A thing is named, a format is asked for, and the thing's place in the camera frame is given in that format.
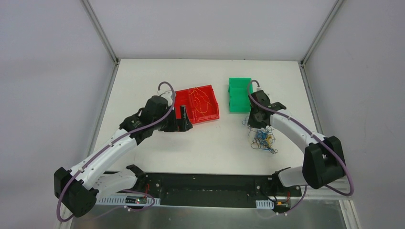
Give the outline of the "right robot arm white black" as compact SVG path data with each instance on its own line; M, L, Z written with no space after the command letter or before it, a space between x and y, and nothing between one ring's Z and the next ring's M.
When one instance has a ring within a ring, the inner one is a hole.
M271 103L263 90L248 96L251 103L248 125L256 129L269 126L280 131L304 155L302 165L276 172L277 179L271 182L273 193L281 196L297 185L319 189L347 175L341 142L337 137L310 131L282 103Z

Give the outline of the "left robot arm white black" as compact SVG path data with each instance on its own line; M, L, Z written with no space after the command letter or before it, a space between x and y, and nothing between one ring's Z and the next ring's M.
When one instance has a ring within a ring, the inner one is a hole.
M171 133L190 129L192 123L185 105L176 107L171 96L152 96L137 113L124 119L101 149L70 169L61 167L55 171L58 220L69 220L61 216L62 205L70 210L73 217L79 218L101 198L125 189L142 192L146 186L145 174L136 165L128 165L110 176L104 176L104 173L127 152L151 137L154 131Z

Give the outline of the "red two-compartment plastic bin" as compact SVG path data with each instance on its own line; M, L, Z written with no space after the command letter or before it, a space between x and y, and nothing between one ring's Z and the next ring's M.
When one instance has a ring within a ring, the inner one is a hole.
M220 118L219 106L212 85L177 90L175 93L175 108L179 109L181 105L185 105L189 120L193 125Z

